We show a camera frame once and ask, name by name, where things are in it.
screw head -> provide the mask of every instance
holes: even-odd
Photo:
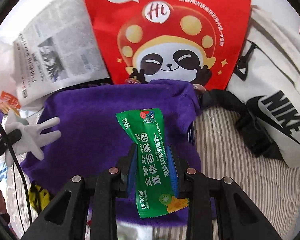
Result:
[[[191,175],[193,175],[193,174],[195,174],[197,171],[194,169],[194,168],[188,168],[187,169],[187,173],[188,174],[191,174]]]
[[[111,174],[117,174],[119,171],[119,169],[117,167],[112,167],[109,169],[109,173]]]
[[[231,184],[233,182],[233,179],[231,179],[230,177],[224,177],[223,178],[223,181],[226,183],[226,184]]]
[[[74,183],[79,182],[80,180],[81,180],[81,176],[79,176],[79,175],[75,175],[75,176],[72,177],[72,181]]]

red label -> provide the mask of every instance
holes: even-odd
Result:
[[[250,0],[85,0],[116,84],[177,79],[224,89],[244,41]]]
[[[2,91],[0,99],[6,101],[7,103],[9,103],[9,105],[14,106],[17,109],[21,108],[18,99],[12,94]]]

green packet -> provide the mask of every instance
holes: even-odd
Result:
[[[140,217],[158,217],[187,207],[188,200],[175,198],[171,187],[161,110],[130,110],[116,116],[138,145],[136,204]]]

hi logo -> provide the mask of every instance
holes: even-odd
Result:
[[[170,16],[170,8],[163,1],[153,1],[144,8],[145,17],[153,23],[164,23]]]
[[[277,122],[260,110],[258,107],[258,101],[260,100]],[[281,90],[269,97],[258,96],[251,98],[247,101],[247,107],[256,117],[276,128],[300,145],[291,135],[293,130],[296,132],[300,131],[300,115]]]

white nike bag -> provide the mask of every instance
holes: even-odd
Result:
[[[300,166],[300,35],[253,8],[242,55],[247,65],[227,90],[258,117],[287,165]]]

